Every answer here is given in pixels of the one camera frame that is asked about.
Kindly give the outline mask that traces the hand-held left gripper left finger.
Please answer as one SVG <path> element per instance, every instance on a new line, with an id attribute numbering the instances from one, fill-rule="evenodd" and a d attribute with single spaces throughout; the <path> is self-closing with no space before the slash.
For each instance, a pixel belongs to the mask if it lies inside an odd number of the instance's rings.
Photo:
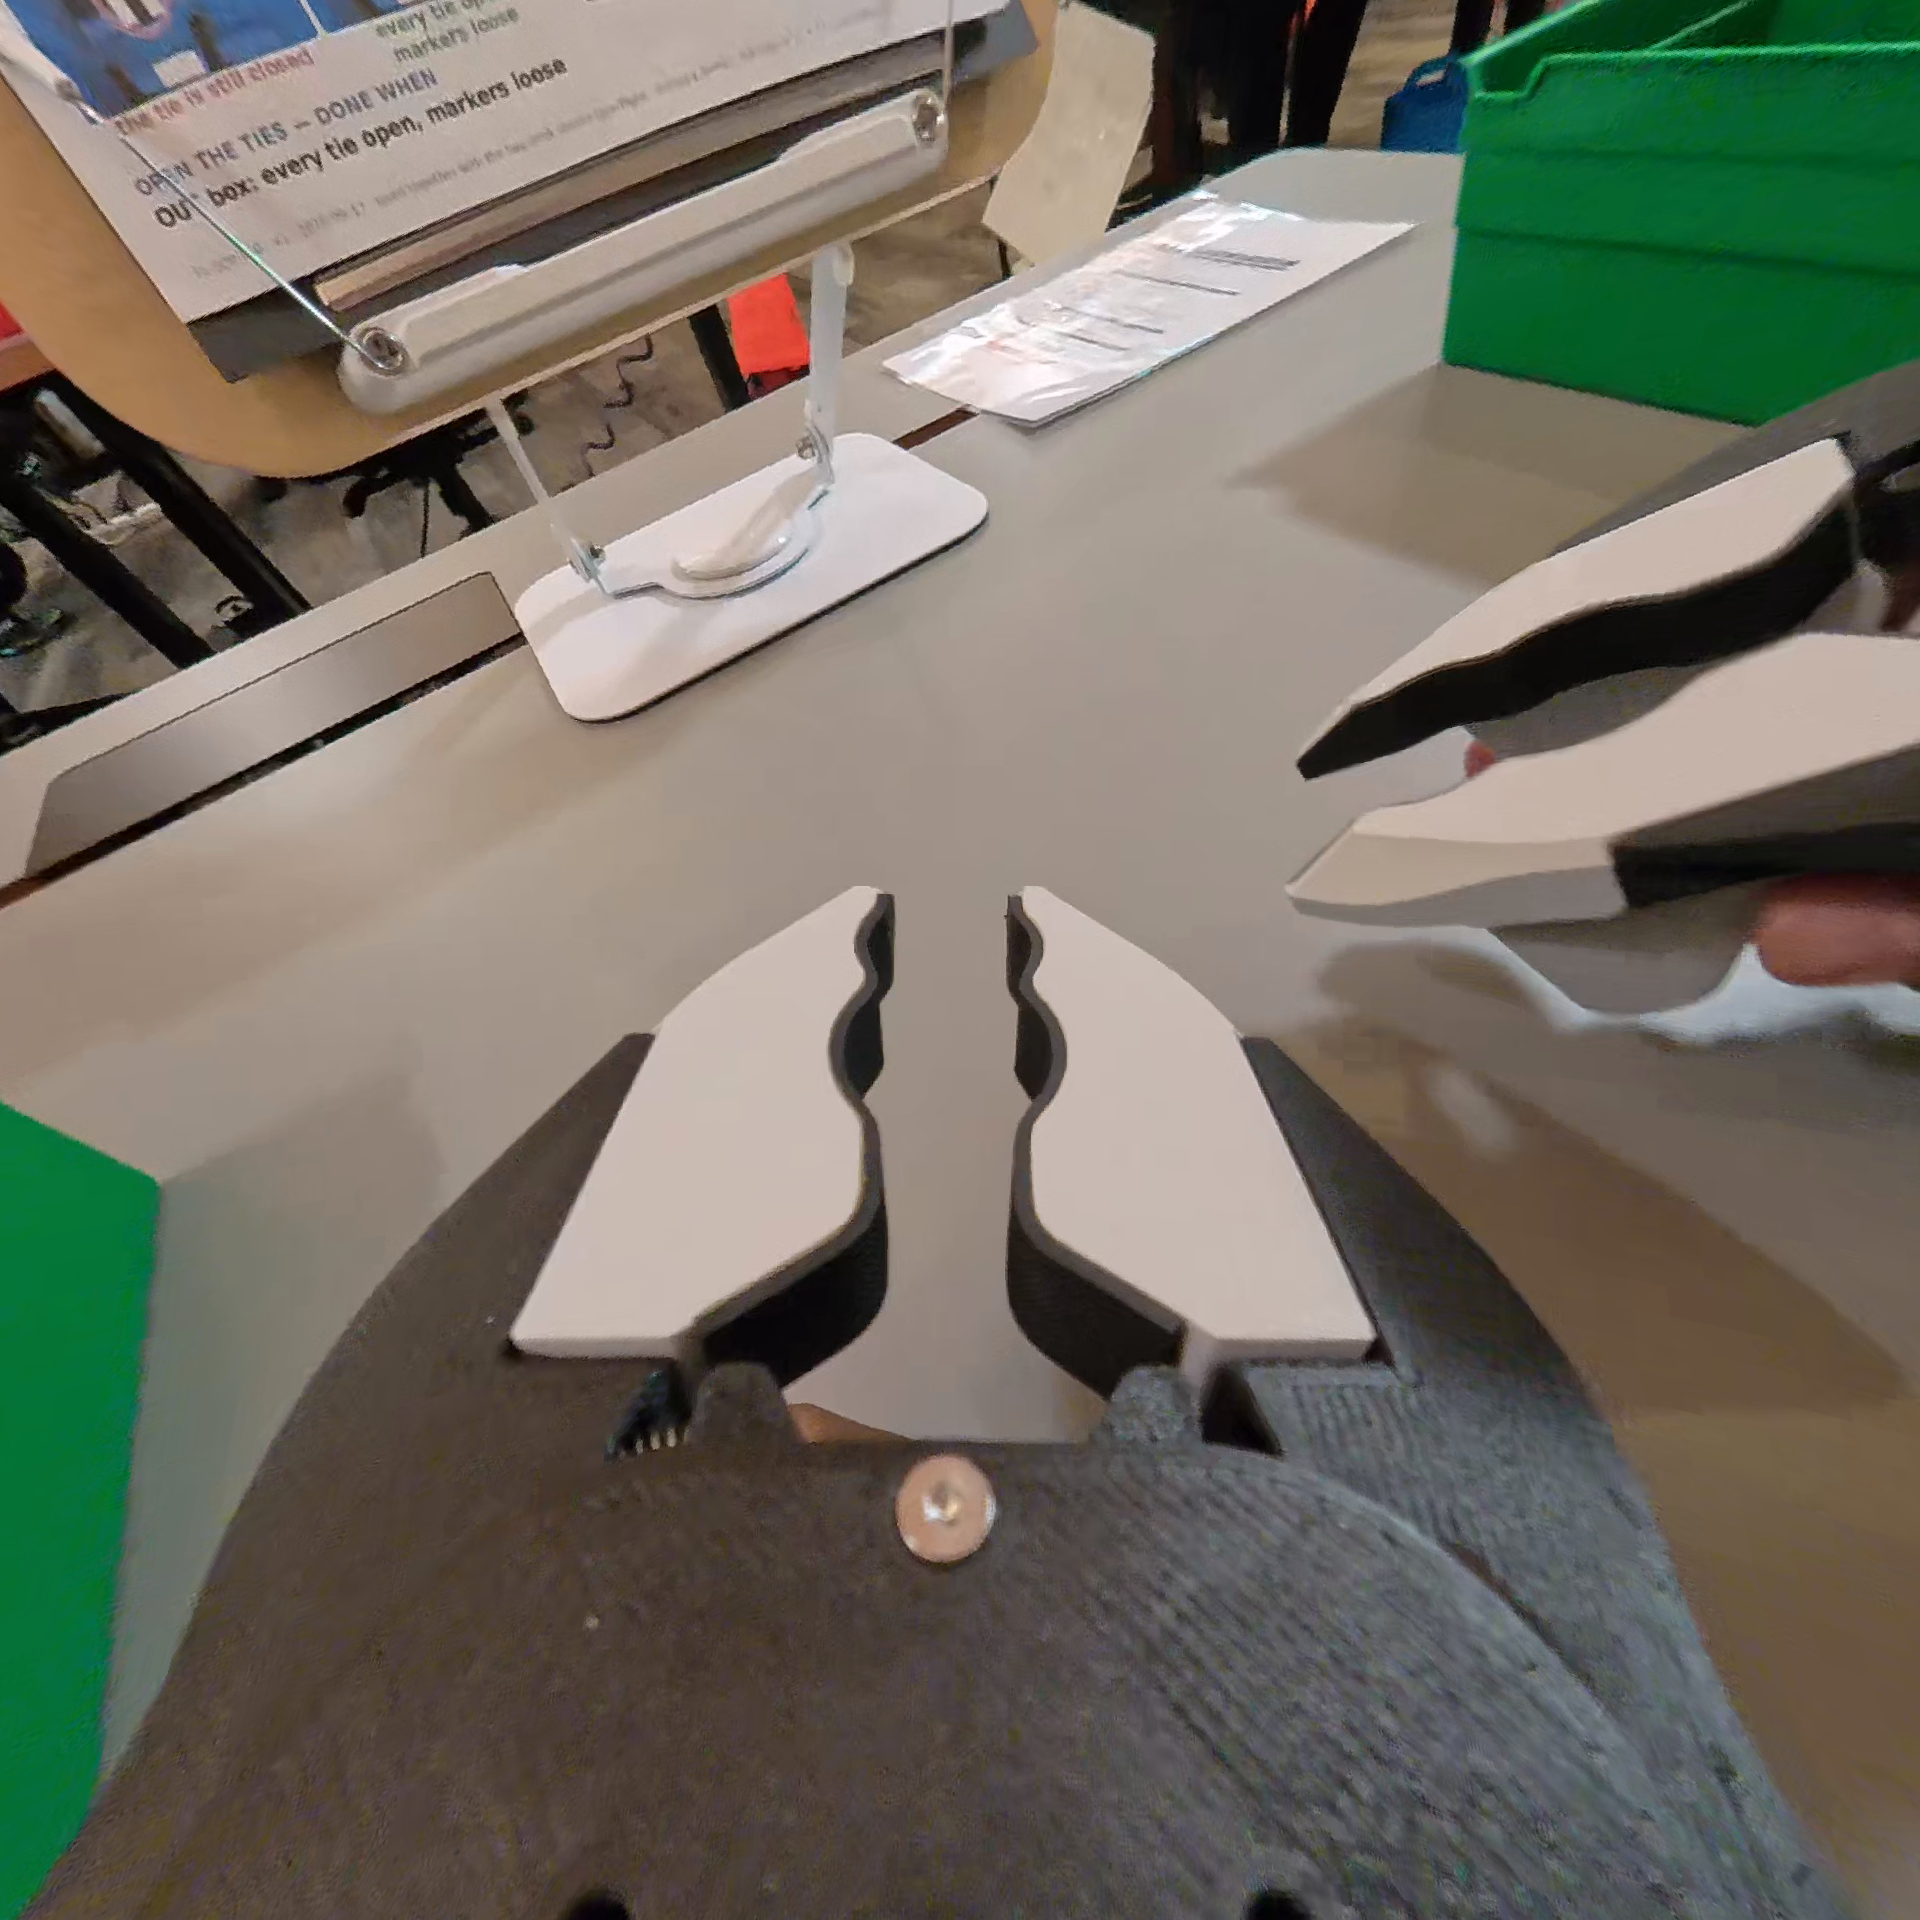
<path id="1" fill-rule="evenodd" d="M 897 902 L 857 885 L 660 1022 L 512 1321 L 538 1359 L 755 1361 L 792 1385 L 888 1289 L 881 1002 Z"/>

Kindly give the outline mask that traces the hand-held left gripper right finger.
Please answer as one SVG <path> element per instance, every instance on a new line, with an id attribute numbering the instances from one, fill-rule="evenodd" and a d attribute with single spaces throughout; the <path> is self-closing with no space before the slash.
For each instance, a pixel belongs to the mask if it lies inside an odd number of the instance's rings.
<path id="1" fill-rule="evenodd" d="M 1377 1318 L 1233 1018 L 1039 885 L 1005 905 L 1005 983 L 1026 1342 L 1101 1399 L 1140 1367 L 1204 1399 L 1236 1361 L 1367 1359 Z"/>

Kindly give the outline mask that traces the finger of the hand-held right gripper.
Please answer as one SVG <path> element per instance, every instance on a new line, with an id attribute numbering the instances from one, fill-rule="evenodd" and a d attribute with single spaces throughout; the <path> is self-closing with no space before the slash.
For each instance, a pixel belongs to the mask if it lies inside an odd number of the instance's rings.
<path id="1" fill-rule="evenodd" d="M 1525 566 L 1356 687 L 1301 775 L 1787 635 L 1857 570 L 1859 487 L 1847 441 L 1819 439 Z"/>
<path id="2" fill-rule="evenodd" d="M 1359 816 L 1288 885 L 1308 917 L 1482 927 L 1575 1005 L 1711 995 L 1784 880 L 1915 880 L 1917 641 L 1800 633 L 1623 723 Z"/>

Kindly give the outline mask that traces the green plastic bin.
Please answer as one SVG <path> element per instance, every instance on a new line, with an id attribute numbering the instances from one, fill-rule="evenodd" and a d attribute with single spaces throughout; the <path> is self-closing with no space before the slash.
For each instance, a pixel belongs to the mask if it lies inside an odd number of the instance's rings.
<path id="1" fill-rule="evenodd" d="M 160 1185 L 2 1107 L 2 1863 L 21 1909 L 105 1753 Z"/>
<path id="2" fill-rule="evenodd" d="M 1455 368 L 1760 424 L 1915 361 L 1915 2 L 1571 5 L 1464 69 Z"/>

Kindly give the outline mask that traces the person's right hand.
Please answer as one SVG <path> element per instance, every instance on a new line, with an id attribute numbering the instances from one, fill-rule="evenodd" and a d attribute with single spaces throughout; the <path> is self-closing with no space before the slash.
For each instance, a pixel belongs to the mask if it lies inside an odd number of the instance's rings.
<path id="1" fill-rule="evenodd" d="M 1748 934 L 1792 986 L 1917 989 L 1917 877 L 1804 875 L 1776 881 Z"/>

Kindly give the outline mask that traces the blue plastic crate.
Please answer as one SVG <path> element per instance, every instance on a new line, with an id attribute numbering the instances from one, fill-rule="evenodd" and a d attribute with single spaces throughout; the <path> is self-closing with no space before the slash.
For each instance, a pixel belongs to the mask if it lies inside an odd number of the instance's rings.
<path id="1" fill-rule="evenodd" d="M 1417 64 L 1383 103 L 1380 151 L 1461 152 L 1471 95 L 1464 54 Z"/>

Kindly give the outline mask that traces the laminated paper sheet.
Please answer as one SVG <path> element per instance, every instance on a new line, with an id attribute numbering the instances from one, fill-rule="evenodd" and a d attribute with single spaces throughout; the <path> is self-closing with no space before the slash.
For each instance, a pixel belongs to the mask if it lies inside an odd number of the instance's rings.
<path id="1" fill-rule="evenodd" d="M 884 361 L 905 386 L 1039 426 L 1212 344 L 1399 241 L 1413 224 L 1324 221 L 1200 193 L 1089 261 Z"/>

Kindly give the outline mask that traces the white and wood document stand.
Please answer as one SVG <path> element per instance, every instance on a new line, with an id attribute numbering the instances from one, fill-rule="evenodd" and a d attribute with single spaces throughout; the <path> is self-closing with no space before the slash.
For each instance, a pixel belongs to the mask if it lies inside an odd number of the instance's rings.
<path id="1" fill-rule="evenodd" d="M 845 430 L 851 247 L 1018 152 L 1059 5 L 704 112 L 205 319 L 180 319 L 4 86 L 4 303 L 90 397 L 168 448 L 269 478 L 418 451 L 489 414 L 545 513 L 514 618 L 557 706 L 608 721 L 970 539 L 984 493 Z M 812 266 L 800 443 L 633 533 L 567 515 L 507 397 L 751 281 Z"/>

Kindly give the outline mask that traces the beige paper sheet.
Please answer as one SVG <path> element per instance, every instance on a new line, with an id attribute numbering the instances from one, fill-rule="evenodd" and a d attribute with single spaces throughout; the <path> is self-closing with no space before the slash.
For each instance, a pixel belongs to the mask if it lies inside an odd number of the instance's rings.
<path id="1" fill-rule="evenodd" d="M 1048 93 L 984 224 L 1021 266 L 1090 247 L 1111 224 L 1154 103 L 1149 32 L 1096 5 L 1057 15 Z"/>

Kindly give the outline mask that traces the printed instruction sheet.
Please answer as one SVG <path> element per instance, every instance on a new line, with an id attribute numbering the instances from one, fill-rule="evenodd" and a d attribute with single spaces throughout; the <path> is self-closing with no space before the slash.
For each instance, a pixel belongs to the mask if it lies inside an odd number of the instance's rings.
<path id="1" fill-rule="evenodd" d="M 4 86 L 205 319 L 643 137 L 970 26 L 963 2 L 13 2 Z"/>

